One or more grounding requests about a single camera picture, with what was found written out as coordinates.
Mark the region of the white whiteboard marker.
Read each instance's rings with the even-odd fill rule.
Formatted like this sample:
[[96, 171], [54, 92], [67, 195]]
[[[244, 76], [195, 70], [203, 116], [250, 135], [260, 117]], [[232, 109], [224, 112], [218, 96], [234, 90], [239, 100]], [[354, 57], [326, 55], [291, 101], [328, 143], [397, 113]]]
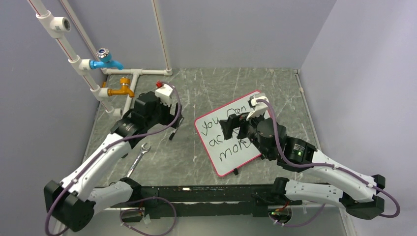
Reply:
[[174, 130], [172, 131], [172, 133], [171, 133], [171, 134], [170, 134], [170, 136], [169, 136], [169, 140], [170, 140], [170, 141], [174, 138], [174, 136], [175, 136], [176, 132], [177, 132], [177, 129], [174, 129]]

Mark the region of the pink framed whiteboard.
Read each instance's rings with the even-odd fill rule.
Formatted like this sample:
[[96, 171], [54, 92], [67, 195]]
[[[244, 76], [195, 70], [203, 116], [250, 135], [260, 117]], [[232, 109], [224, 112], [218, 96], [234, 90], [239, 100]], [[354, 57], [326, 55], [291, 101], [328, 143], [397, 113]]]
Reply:
[[252, 108], [248, 104], [249, 97], [258, 93], [260, 91], [255, 90], [198, 117], [194, 121], [197, 134], [216, 174], [220, 177], [232, 173], [235, 169], [261, 155], [247, 138], [237, 139], [238, 128], [233, 130], [232, 138], [225, 140], [219, 124], [220, 120], [227, 119], [229, 115], [251, 112]]

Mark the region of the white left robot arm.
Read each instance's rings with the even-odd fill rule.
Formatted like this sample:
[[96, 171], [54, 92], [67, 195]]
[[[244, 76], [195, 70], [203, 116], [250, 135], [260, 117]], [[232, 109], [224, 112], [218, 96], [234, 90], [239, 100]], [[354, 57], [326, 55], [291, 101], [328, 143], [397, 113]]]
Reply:
[[140, 94], [134, 107], [115, 123], [101, 146], [81, 166], [61, 181], [51, 180], [45, 185], [45, 234], [52, 235], [49, 229], [52, 217], [65, 225], [58, 233], [62, 235], [67, 230], [80, 231], [95, 214], [108, 207], [122, 203], [136, 206], [143, 197], [142, 186], [130, 177], [104, 188], [96, 185], [105, 171], [126, 157], [140, 140], [161, 132], [151, 132], [151, 128], [158, 124], [164, 126], [163, 130], [178, 128], [181, 112], [175, 88]]

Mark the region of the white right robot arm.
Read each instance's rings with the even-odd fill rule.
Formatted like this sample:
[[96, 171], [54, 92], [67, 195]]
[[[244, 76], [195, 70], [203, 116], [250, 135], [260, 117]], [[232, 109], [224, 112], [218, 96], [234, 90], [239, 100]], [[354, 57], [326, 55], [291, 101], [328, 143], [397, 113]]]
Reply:
[[305, 183], [277, 177], [268, 194], [268, 203], [311, 201], [344, 209], [359, 219], [382, 215], [385, 201], [378, 188], [384, 188], [382, 175], [367, 176], [332, 160], [314, 145], [287, 135], [287, 129], [272, 118], [247, 118], [248, 113], [232, 114], [219, 121], [224, 139], [248, 139], [262, 159], [275, 160], [278, 166], [296, 173], [311, 174], [325, 183]]

